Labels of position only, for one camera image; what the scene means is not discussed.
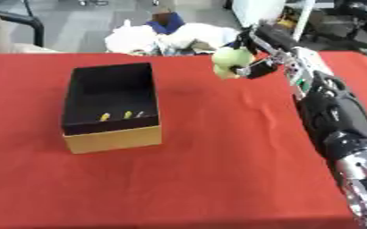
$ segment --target table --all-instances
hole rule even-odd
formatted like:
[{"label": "table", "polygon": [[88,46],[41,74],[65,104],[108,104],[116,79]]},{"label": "table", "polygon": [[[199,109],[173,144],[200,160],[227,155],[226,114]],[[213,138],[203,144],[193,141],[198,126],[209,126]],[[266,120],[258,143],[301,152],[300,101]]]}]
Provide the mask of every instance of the table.
[{"label": "table", "polygon": [[[367,105],[367,57],[324,53]],[[151,62],[163,144],[72,155],[71,70]],[[208,56],[0,55],[1,228],[356,228],[282,72],[221,81]]]}]

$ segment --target tan box exterior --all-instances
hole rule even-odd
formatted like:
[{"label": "tan box exterior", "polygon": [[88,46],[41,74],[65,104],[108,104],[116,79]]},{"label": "tan box exterior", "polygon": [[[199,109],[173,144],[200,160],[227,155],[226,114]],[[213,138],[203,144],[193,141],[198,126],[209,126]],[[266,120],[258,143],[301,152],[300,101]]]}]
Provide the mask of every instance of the tan box exterior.
[{"label": "tan box exterior", "polygon": [[73,154],[161,144],[161,126],[65,136]]}]

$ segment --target black cable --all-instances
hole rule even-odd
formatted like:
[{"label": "black cable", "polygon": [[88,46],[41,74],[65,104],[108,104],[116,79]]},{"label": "black cable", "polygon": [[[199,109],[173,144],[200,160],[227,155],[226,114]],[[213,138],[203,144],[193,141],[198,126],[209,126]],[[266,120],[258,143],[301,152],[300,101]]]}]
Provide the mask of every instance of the black cable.
[{"label": "black cable", "polygon": [[33,17],[33,12],[31,11],[31,8],[30,8],[30,3],[28,0],[22,0],[23,4],[25,5],[25,8],[26,8],[26,12],[28,13],[28,15],[30,17]]}]

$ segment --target white cloth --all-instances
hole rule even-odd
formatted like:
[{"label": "white cloth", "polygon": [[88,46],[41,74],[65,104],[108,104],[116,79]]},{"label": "white cloth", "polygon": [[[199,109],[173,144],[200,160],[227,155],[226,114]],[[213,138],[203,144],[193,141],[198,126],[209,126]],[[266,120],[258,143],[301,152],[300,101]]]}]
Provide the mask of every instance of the white cloth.
[{"label": "white cloth", "polygon": [[186,23],[170,35],[156,34],[148,25],[131,26],[129,20],[106,37],[109,52],[131,55],[177,55],[179,50],[211,51],[233,42],[239,31],[202,23]]},{"label": "white cloth", "polygon": [[149,25],[132,26],[125,20],[124,25],[114,29],[106,37],[109,52],[130,55],[151,55],[157,50],[157,34]]}]

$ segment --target robotic arm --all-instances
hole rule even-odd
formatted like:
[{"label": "robotic arm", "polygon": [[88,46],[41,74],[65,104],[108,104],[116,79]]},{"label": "robotic arm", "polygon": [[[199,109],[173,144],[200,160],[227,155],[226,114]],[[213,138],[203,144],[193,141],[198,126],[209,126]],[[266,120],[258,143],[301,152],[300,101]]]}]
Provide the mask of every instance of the robotic arm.
[{"label": "robotic arm", "polygon": [[240,47],[269,56],[246,66],[229,66],[235,75],[254,79],[284,65],[312,144],[326,159],[355,219],[367,228],[367,112],[362,103],[317,52],[267,24],[242,32],[234,43],[234,49]]}]

